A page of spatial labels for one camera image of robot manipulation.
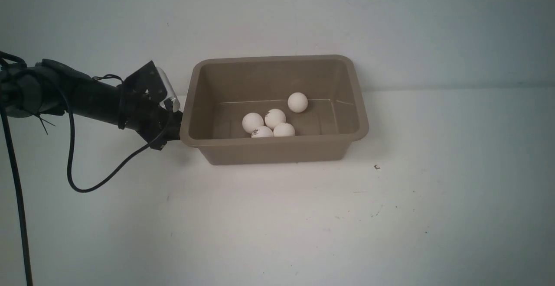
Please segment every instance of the white wall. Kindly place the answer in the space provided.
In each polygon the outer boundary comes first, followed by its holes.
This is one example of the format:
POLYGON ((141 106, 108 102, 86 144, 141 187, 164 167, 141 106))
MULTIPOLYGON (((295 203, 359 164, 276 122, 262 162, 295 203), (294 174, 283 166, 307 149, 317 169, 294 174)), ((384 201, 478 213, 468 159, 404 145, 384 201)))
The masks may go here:
POLYGON ((366 89, 555 85, 555 0, 0 0, 0 47, 176 91, 217 57, 340 53, 366 89))

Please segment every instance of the white ball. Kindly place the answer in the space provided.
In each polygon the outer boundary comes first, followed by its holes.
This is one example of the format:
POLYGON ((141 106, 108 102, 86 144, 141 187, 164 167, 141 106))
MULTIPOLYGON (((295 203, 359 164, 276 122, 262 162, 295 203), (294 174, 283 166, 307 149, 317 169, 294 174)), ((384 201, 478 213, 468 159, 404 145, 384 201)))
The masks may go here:
POLYGON ((303 93, 295 92, 287 99, 287 106, 295 113, 302 113, 309 106, 309 99, 303 93))
POLYGON ((273 130, 278 124, 285 122, 285 113, 282 110, 274 108, 266 113, 264 121, 266 122, 266 126, 273 130))
POLYGON ((242 125, 246 132, 252 133, 256 128, 264 125, 264 120, 257 113, 248 113, 244 116, 242 125))
POLYGON ((275 137, 293 137, 295 136, 295 128, 290 123, 283 122, 278 124, 274 129, 275 137))
POLYGON ((274 133, 272 132, 272 129, 267 126, 259 126, 250 135, 251 138, 271 138, 273 136, 274 133))

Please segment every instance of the plastic bin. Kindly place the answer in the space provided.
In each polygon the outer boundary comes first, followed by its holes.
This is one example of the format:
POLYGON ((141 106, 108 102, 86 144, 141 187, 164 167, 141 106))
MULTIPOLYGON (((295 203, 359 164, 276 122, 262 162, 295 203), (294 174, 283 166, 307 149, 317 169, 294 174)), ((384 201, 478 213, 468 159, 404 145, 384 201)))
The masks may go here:
POLYGON ((337 160, 368 132, 368 119, 353 62, 342 55, 208 59, 189 84, 181 140, 211 164, 337 160), (309 99, 296 114, 294 92, 309 99), (242 128, 250 112, 279 108, 296 136, 251 138, 242 128))

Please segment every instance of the wire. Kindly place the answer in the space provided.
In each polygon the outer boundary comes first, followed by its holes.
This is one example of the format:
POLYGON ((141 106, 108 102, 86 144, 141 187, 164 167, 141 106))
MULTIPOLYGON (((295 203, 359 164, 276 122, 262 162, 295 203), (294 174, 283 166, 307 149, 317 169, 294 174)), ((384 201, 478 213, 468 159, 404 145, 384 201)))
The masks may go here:
POLYGON ((5 59, 7 59, 8 61, 12 61, 14 63, 18 63, 20 65, 22 65, 23 67, 27 67, 27 64, 25 63, 25 61, 21 58, 21 57, 16 57, 15 55, 11 55, 5 52, 0 51, 0 59, 2 59, 2 66, 7 66, 8 63, 6 63, 6 61, 4 61, 5 59))
POLYGON ((118 128, 123 130, 125 129, 125 118, 123 118, 123 110, 125 109, 125 84, 123 83, 123 79, 118 75, 107 74, 103 77, 93 77, 94 80, 100 81, 103 79, 117 79, 121 81, 119 87, 121 88, 121 95, 119 96, 119 107, 118 107, 118 128))
POLYGON ((69 134, 69 155, 68 155, 67 177, 68 177, 69 185, 76 192, 89 193, 89 192, 94 191, 96 189, 99 189, 101 186, 105 185, 118 171, 121 170, 121 168, 123 168, 123 166, 125 164, 127 164, 127 162, 129 162, 129 160, 131 160, 131 158, 137 156, 139 153, 143 152, 143 150, 146 150, 147 148, 152 146, 152 144, 154 144, 157 140, 159 140, 162 136, 164 136, 164 134, 168 130, 169 124, 172 122, 172 116, 168 115, 168 120, 167 120, 164 128, 154 139, 152 139, 150 142, 148 142, 147 144, 145 144, 144 146, 142 146, 141 148, 139 148, 138 150, 133 152, 131 155, 127 156, 127 158, 125 158, 123 160, 123 162, 121 162, 121 164, 119 164, 119 166, 117 166, 113 170, 113 172, 111 172, 111 174, 109 174, 109 176, 107 176, 104 180, 100 181, 100 183, 98 183, 97 185, 95 185, 91 188, 81 189, 81 188, 79 188, 75 185, 75 182, 73 182, 73 177, 72 177, 73 154, 74 154, 74 151, 75 151, 75 120, 73 119, 73 109, 72 109, 71 105, 69 104, 69 100, 68 100, 66 94, 64 93, 64 91, 61 89, 61 87, 58 86, 55 82, 53 82, 50 79, 50 77, 47 77, 46 75, 44 75, 44 77, 46 79, 48 79, 48 81, 52 84, 52 86, 54 88, 57 89, 58 93, 63 98, 63 100, 65 102, 65 106, 67 108, 68 115, 69 115, 70 134, 69 134))
MULTIPOLYGON (((10 75, 8 63, 0 58, 2 68, 6 70, 6 76, 10 75)), ((25 279, 27 286, 33 286, 33 274, 31 272, 31 260, 29 254, 29 241, 27 239, 27 224, 25 218, 25 206, 23 204, 23 191, 21 188, 20 171, 17 168, 16 152, 13 147, 12 133, 10 132, 10 124, 8 122, 8 114, 2 100, 2 83, 0 83, 0 115, 2 117, 2 127, 4 128, 4 138, 6 138, 6 146, 8 155, 10 156, 10 165, 12 167, 13 183, 16 188, 17 211, 20 215, 20 234, 21 245, 23 249, 23 264, 25 268, 25 279)))

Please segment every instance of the white table surface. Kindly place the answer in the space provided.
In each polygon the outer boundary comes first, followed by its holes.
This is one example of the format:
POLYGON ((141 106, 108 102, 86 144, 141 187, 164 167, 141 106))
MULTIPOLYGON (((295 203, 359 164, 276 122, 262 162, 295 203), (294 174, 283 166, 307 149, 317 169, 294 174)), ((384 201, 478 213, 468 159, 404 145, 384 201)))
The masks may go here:
MULTIPOLYGON (((365 93, 370 132, 338 162, 211 166, 181 142, 99 190, 65 179, 67 116, 10 119, 36 285, 548 285, 555 89, 365 93)), ((143 142, 77 118, 74 177, 143 142)), ((0 284, 23 285, 2 140, 0 284)))

